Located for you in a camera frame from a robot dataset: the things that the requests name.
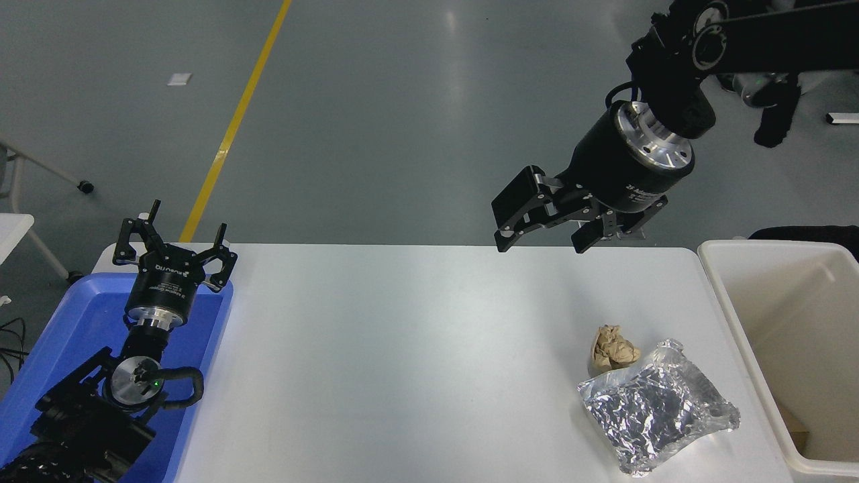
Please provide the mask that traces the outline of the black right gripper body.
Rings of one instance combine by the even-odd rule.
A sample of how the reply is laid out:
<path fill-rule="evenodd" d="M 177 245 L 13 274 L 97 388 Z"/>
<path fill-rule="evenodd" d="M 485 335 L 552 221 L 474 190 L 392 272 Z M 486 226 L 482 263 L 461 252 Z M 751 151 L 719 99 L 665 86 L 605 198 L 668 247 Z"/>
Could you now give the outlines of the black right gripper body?
<path fill-rule="evenodd" d="M 693 147 L 645 102 L 613 102 L 558 178 L 619 212 L 642 212 L 693 171 Z"/>

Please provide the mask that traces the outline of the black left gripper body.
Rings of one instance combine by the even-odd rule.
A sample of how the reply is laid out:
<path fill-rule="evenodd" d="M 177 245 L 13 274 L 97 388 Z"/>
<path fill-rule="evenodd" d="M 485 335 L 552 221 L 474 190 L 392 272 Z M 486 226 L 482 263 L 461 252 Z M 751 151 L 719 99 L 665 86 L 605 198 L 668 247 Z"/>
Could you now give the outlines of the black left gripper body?
<path fill-rule="evenodd" d="M 161 252 L 148 250 L 129 261 L 138 267 L 138 275 L 127 302 L 127 313 L 160 309 L 189 314 L 209 262 L 211 258 L 174 244 L 166 244 Z"/>

